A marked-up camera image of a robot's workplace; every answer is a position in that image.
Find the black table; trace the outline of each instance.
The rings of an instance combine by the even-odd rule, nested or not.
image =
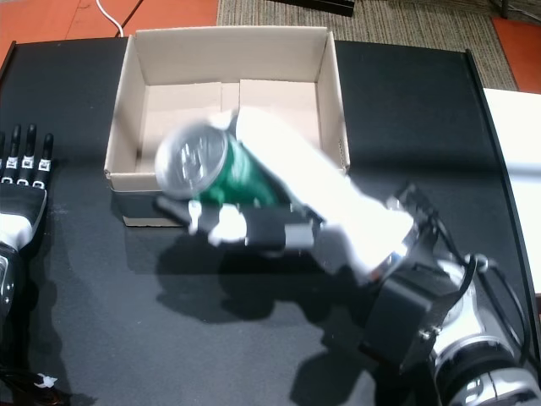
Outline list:
[[[353,322],[362,300],[348,275],[328,277],[306,258],[231,255],[177,229],[124,227],[102,168],[125,44],[17,46],[4,78],[1,129],[32,121],[57,136],[23,358],[80,405],[373,404],[374,366],[356,350]],[[461,250],[500,262],[538,334],[520,228],[468,56],[336,49],[353,180],[381,199],[418,183]],[[380,391],[379,404],[402,403],[410,383],[380,376],[393,390]]]

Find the orange floor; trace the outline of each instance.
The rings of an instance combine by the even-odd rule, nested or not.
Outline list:
[[[541,25],[493,19],[520,91],[541,94]]]
[[[101,0],[122,23],[137,0]],[[145,0],[126,34],[145,28],[216,25],[218,0]],[[95,0],[8,0],[0,3],[0,64],[11,41],[20,43],[114,36]]]

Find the white cable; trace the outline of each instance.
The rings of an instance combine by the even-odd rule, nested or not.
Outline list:
[[[113,24],[117,26],[118,32],[120,32],[120,36],[121,37],[124,36],[124,30],[122,29],[122,26],[118,23],[118,21],[116,21],[113,17],[111,17],[111,15],[109,15],[107,11],[105,11],[105,9],[101,6],[100,0],[96,0],[96,4],[98,8],[100,9],[101,13],[105,15],[106,19],[108,19],[109,21],[111,21]]]

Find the soda can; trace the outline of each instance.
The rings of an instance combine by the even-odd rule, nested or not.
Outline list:
[[[257,162],[229,132],[197,123],[166,138],[156,153],[161,190],[176,200],[275,206]]]

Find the open cardboard box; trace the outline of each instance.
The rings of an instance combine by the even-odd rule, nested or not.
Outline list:
[[[205,27],[130,36],[105,162],[124,222],[172,225],[152,207],[160,190],[158,145],[176,127],[245,106],[279,116],[347,170],[335,44],[326,28]]]

